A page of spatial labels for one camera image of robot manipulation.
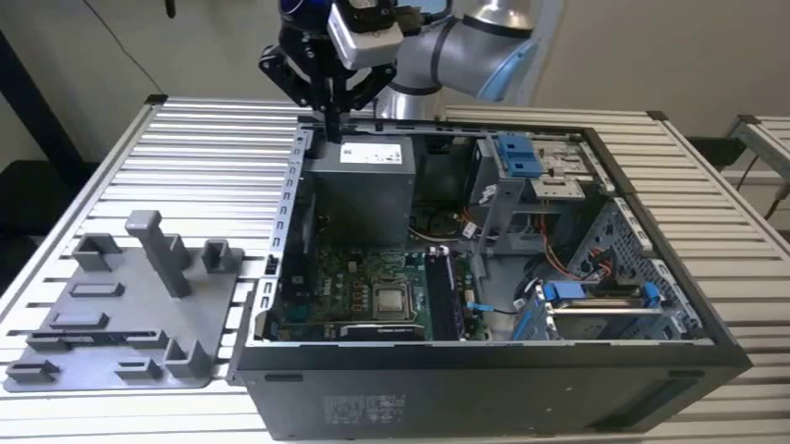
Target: gray plastic holder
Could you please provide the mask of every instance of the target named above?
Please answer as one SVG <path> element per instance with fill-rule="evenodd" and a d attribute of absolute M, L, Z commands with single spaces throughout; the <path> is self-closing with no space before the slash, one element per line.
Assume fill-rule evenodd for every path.
<path fill-rule="evenodd" d="M 7 391 L 209 383 L 244 250 L 225 240 L 185 248 L 179 236 L 162 234 L 159 221 L 158 212 L 135 212 L 127 221 L 143 248 L 119 248 L 107 234 L 85 235 L 74 251 L 75 258 L 83 253 L 81 267 L 9 366 Z M 174 297 L 179 279 L 190 292 Z"/>

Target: metal slotted platform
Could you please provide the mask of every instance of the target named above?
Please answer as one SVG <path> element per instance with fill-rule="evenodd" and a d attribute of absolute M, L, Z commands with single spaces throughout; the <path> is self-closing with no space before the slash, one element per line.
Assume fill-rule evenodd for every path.
<path fill-rule="evenodd" d="M 272 440 L 244 388 L 224 381 L 241 304 L 264 273 L 297 116 L 285 104 L 171 99 L 147 105 L 0 299 L 0 379 L 22 355 L 77 264 L 85 231 L 122 245 L 133 209 L 158 209 L 189 246 L 228 237 L 246 251 L 222 337 L 216 380 L 189 390 L 0 391 L 0 438 L 34 442 Z M 647 436 L 490 438 L 453 442 L 790 442 L 790 257 L 787 243 L 716 174 L 669 122 L 647 113 L 453 106 L 450 119 L 596 128 L 685 265 L 732 326 L 756 367 Z"/>
<path fill-rule="evenodd" d="M 790 180 L 790 117 L 740 116 L 731 135 Z"/>

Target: wire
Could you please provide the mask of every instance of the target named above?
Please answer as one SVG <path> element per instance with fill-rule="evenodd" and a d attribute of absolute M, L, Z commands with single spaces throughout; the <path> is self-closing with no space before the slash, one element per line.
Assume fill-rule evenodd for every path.
<path fill-rule="evenodd" d="M 755 158 L 752 159 L 752 162 L 749 162 L 749 166 L 744 170 L 744 176 L 741 176 L 741 180 L 739 180 L 739 185 L 736 185 L 736 191 L 741 191 L 741 186 L 744 185 L 744 181 L 747 180 L 747 176 L 749 175 L 749 172 L 752 171 L 755 164 L 757 164 L 759 158 L 760 156 L 756 154 Z"/>
<path fill-rule="evenodd" d="M 409 231 L 412 232 L 412 234 L 414 234 L 421 239 L 424 239 L 425 241 L 429 241 L 429 242 L 456 242 L 456 241 L 462 240 L 462 238 L 436 238 L 433 236 L 429 236 L 428 234 L 422 234 L 420 231 L 417 231 L 412 227 L 409 227 Z"/>
<path fill-rule="evenodd" d="M 510 312 L 508 310 L 501 310 L 500 308 L 494 308 L 492 305 L 486 305 L 484 303 L 468 303 L 468 308 L 472 310 L 478 310 L 481 312 L 494 312 L 500 313 L 501 315 L 518 315 L 520 312 Z"/>
<path fill-rule="evenodd" d="M 154 80 L 154 77 L 151 77 L 151 74 L 149 74 L 149 71 L 146 70 L 146 68 L 142 66 L 141 62 L 138 61 L 138 59 L 129 54 L 129 51 L 126 50 L 125 44 L 122 43 L 122 40 L 119 39 L 119 36 L 115 35 L 115 32 L 113 31 L 113 29 L 110 28 L 110 25 L 107 25 L 107 22 L 105 21 L 105 19 L 102 18 L 102 15 L 99 14 L 99 11 L 97 11 L 97 8 L 93 6 L 93 4 L 89 2 L 89 0 L 83 0 L 83 3 L 86 4 L 86 6 L 89 7 L 89 9 L 91 10 L 91 12 L 94 13 L 94 16 L 97 16 L 97 18 L 99 19 L 99 21 L 102 22 L 102 25 L 105 26 L 107 32 L 110 32 L 110 35 L 113 36 L 113 40 L 115 40 L 115 43 L 119 45 L 119 48 L 122 48 L 123 53 L 126 54 L 126 56 L 129 57 L 129 59 L 133 61 L 133 63 L 138 66 L 138 68 L 141 69 L 142 73 L 146 75 L 146 77 L 149 78 L 149 80 L 151 81 L 151 83 L 154 83 L 154 86 L 157 88 L 157 90 L 159 91 L 161 94 L 165 94 L 165 90 L 162 89 L 162 87 L 159 86 L 159 83 L 157 83 L 157 80 Z"/>
<path fill-rule="evenodd" d="M 546 217 L 544 215 L 541 215 L 538 219 L 538 229 L 541 230 L 541 235 L 544 236 L 544 252 L 546 254 L 546 259 L 549 259 L 550 265 L 568 278 L 573 280 L 580 280 L 580 277 L 569 272 L 566 267 L 562 265 L 562 262 L 557 258 L 557 254 L 554 254 L 554 250 L 552 249 L 552 246 L 549 244 L 549 234 L 546 232 Z"/>
<path fill-rule="evenodd" d="M 780 202 L 780 199 L 775 199 L 775 203 L 771 205 L 771 208 L 768 208 L 768 213 L 765 213 L 765 220 L 771 219 L 771 217 L 775 216 L 775 213 L 777 213 Z"/>

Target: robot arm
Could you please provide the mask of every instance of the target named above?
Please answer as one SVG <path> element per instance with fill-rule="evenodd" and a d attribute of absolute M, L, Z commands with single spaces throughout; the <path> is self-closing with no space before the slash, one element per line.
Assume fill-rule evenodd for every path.
<path fill-rule="evenodd" d="M 314 109 L 330 142 L 342 140 L 350 110 L 388 86 L 384 97 L 398 101 L 380 101 L 377 116 L 386 118 L 434 118 L 404 103 L 424 101 L 444 86 L 504 99 L 536 53 L 530 2 L 482 1 L 461 20 L 448 5 L 433 15 L 392 0 L 281 0 L 280 45 L 265 49 L 258 65 L 294 103 Z M 349 89 L 362 68 L 370 73 Z"/>
<path fill-rule="evenodd" d="M 437 94 L 449 87 L 489 102 L 505 99 L 524 79 L 538 44 L 530 2 L 481 2 L 462 19 L 428 26 L 408 37 L 398 53 L 398 75 L 381 94 L 376 115 L 396 119 L 441 118 Z"/>

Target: circuit board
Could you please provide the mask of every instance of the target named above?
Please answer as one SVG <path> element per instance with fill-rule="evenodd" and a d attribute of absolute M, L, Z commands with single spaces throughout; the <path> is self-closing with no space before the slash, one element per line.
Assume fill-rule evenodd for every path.
<path fill-rule="evenodd" d="M 433 340 L 424 253 L 360 252 L 324 248 L 309 300 L 285 302 L 281 340 L 340 340 L 345 326 L 417 325 Z M 458 297 L 473 291 L 465 254 L 453 259 Z M 469 337 L 485 334 L 482 320 L 469 315 Z"/>

